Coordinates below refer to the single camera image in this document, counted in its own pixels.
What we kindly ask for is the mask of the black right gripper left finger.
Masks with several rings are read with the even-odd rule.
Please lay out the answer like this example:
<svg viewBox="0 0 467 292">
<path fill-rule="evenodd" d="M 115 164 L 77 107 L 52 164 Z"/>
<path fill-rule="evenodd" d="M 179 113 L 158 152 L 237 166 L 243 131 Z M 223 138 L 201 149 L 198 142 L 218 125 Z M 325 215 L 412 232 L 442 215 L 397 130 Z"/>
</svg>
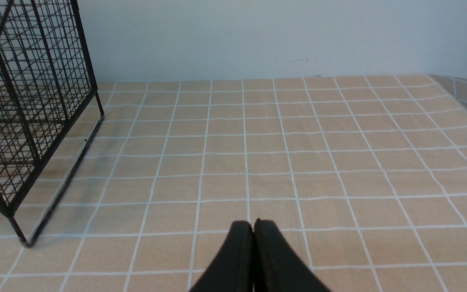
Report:
<svg viewBox="0 0 467 292">
<path fill-rule="evenodd" d="M 253 230 L 246 221 L 232 222 L 218 253 L 191 292 L 251 292 Z"/>
</svg>

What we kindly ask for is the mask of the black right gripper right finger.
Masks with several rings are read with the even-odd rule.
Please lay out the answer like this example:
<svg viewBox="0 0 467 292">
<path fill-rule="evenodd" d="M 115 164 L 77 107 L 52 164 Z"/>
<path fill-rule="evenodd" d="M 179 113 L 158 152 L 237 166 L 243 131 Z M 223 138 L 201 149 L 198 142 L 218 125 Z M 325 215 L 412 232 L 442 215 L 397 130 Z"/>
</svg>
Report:
<svg viewBox="0 0 467 292">
<path fill-rule="evenodd" d="M 256 220 L 254 247 L 255 292 L 330 292 L 293 251 L 274 221 Z"/>
</svg>

